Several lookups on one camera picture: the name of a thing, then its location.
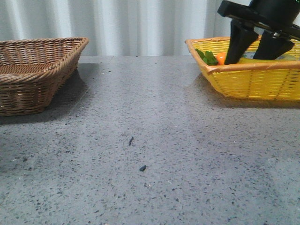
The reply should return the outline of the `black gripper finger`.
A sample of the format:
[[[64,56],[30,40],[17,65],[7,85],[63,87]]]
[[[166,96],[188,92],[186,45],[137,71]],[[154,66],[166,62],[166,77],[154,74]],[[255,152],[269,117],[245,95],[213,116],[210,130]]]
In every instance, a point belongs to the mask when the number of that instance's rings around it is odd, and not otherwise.
[[[229,47],[225,65],[236,64],[248,47],[256,41],[258,34],[254,26],[248,22],[232,19]]]
[[[277,32],[264,31],[253,56],[256,60],[275,60],[294,47],[290,37]]]

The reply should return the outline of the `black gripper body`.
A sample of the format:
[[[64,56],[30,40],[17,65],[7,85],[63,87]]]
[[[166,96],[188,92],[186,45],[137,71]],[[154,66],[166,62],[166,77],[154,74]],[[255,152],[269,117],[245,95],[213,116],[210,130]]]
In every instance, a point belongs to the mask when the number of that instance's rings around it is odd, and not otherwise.
[[[291,39],[300,38],[300,27],[294,24],[300,13],[298,0],[253,0],[248,6],[224,0],[217,12],[222,17],[236,19],[252,27]]]

